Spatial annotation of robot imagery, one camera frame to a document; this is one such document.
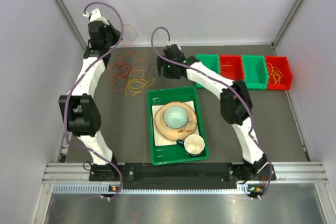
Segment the white wall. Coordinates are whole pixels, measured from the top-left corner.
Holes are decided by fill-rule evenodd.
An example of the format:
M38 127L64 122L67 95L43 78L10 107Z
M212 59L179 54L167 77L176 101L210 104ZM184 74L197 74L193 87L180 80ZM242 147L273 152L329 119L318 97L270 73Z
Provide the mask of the white wall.
M336 192L336 0L305 0L278 46L293 71L290 95L315 160Z
M0 0L0 223L30 223L83 50L54 0Z
M149 45L157 26L166 26L174 41L183 45L271 42L295 0L63 0L81 34L88 39L83 6L105 1L120 10L125 23L134 25L139 37L134 45ZM103 15L114 17L109 10ZM131 33L125 34L130 41ZM166 35L157 34L164 43Z

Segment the black mug handle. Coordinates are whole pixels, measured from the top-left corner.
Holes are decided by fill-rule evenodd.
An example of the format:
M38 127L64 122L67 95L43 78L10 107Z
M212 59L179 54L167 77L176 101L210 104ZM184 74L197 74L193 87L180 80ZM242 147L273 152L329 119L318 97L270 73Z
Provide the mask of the black mug handle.
M184 140L182 140L182 139L178 139L178 140L176 141L176 143L177 143L177 145L184 147Z

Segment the yellow rope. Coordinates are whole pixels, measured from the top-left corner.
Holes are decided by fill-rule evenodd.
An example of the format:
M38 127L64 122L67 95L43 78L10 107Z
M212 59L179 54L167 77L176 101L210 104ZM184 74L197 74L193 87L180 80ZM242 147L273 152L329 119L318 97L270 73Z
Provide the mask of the yellow rope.
M141 72L142 73L142 76L141 76L140 79L136 79L136 78L132 79L132 75L135 72ZM142 89L143 87L148 88L151 85L153 85L153 83L155 81L155 78L153 77L151 80L147 81L146 79L143 78L144 75L145 75L145 73L140 69L135 69L130 73L130 76L128 77L127 85L126 85L126 88L125 88L125 94L128 98L131 98L138 93L142 93L142 91L139 90L139 89ZM138 83L138 84L140 84L140 86L139 87L132 87L131 84L133 84L133 83Z
M267 63L267 67L270 70L269 75L273 77L274 84L280 84L283 76L282 72L278 68L273 67L271 63Z

